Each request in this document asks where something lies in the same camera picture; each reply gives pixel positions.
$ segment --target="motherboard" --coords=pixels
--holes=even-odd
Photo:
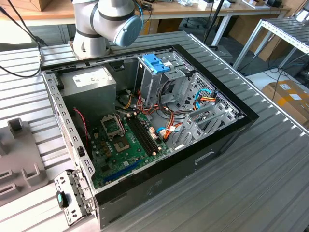
[[[96,189],[170,152],[145,115],[110,115],[101,122],[92,129],[91,141]]]

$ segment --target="red cable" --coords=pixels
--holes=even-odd
[[[141,101],[141,94],[140,91],[138,90],[138,95],[139,95],[139,99],[137,101],[137,106],[138,109],[144,114],[144,115],[151,115],[154,111],[157,111],[159,109],[159,107],[155,106],[155,108],[152,110],[152,108],[148,108],[148,109],[144,109],[143,108],[143,103]]]
[[[74,111],[76,111],[80,117],[82,118],[82,121],[84,123],[84,129],[85,129],[85,134],[86,134],[86,146],[88,147],[88,131],[87,131],[87,127],[86,127],[86,122],[85,122],[85,118],[84,116],[82,115],[81,112],[79,112],[77,109],[74,108]]]

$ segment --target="gray metal table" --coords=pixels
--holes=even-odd
[[[299,49],[303,53],[309,53],[309,25],[304,25],[294,18],[274,18],[274,19],[261,19],[254,29],[252,35],[248,39],[245,44],[243,50],[235,61],[233,68],[237,69],[241,64],[243,58],[249,51],[251,45],[259,34],[261,28],[265,28],[268,30],[267,35],[260,43],[259,47],[255,51],[255,54],[263,49],[263,47],[267,44],[271,34],[275,34],[279,36],[281,39],[285,40],[289,44],[291,44],[294,48],[289,53],[289,55],[284,59],[284,61],[280,64],[279,68],[281,68],[291,57],[291,55]]]
[[[260,118],[222,156],[108,226],[108,232],[303,231],[309,222],[308,132],[194,36],[141,36],[128,48],[180,44],[253,108]],[[35,49],[0,53],[0,63],[34,70]],[[74,60],[66,45],[44,50],[46,63]],[[0,71],[0,124],[19,116],[31,124],[52,180],[72,168],[42,77],[20,79]],[[0,208],[0,231],[98,231],[90,216],[68,228],[54,184]]]

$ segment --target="desk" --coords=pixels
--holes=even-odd
[[[157,2],[152,4],[152,20],[156,19],[167,19],[167,18],[187,18],[187,17],[208,17],[211,13],[210,9],[203,11],[197,7],[197,4],[193,6],[181,6],[177,2],[167,3],[167,2]],[[17,16],[14,14],[13,10],[9,6],[2,6],[15,20],[18,20]],[[17,9],[21,14],[22,18],[26,20],[29,26],[38,25],[59,25],[59,24],[74,24],[74,10],[73,4],[70,0],[53,0],[43,12],[35,12],[25,9]],[[211,45],[217,46],[223,32],[232,16],[235,15],[279,15],[278,18],[283,18],[284,15],[290,10],[290,8],[283,7],[280,10],[278,8],[271,7],[270,9],[254,9],[241,0],[237,3],[231,4],[230,8],[222,8],[218,16],[223,16],[222,23],[217,31],[217,34]],[[147,20],[149,13],[144,12],[144,19]],[[6,17],[0,15],[0,20],[7,19]]]
[[[124,215],[105,232],[301,232],[309,221],[308,132],[202,42],[183,31],[140,36],[114,53],[180,44],[259,114],[250,129],[213,162]],[[71,48],[43,48],[45,64],[76,60]],[[0,64],[29,74],[37,49],[0,53]],[[47,176],[73,168],[41,74],[22,79],[0,71],[0,125],[28,121]],[[1,232],[98,232],[94,216],[68,229],[53,183],[0,208]]]

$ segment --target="blue connector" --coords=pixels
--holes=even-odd
[[[128,173],[128,172],[130,172],[130,171],[132,171],[133,169],[137,168],[137,166],[138,166],[138,164],[139,164],[140,162],[141,162],[141,159],[138,160],[138,161],[136,161],[135,163],[133,163],[133,164],[127,166],[126,168],[121,169],[120,171],[118,171],[118,172],[116,172],[116,173],[114,173],[114,174],[112,174],[112,175],[109,175],[108,177],[104,178],[104,183],[105,183],[105,182],[108,182],[108,181],[110,181],[110,180],[117,179],[117,178],[119,178],[120,176],[122,176],[122,175],[124,175],[124,174],[126,174],[126,173]]]
[[[153,69],[155,74],[164,73],[170,70],[170,67],[165,66],[161,59],[154,54],[143,55],[145,63]]]

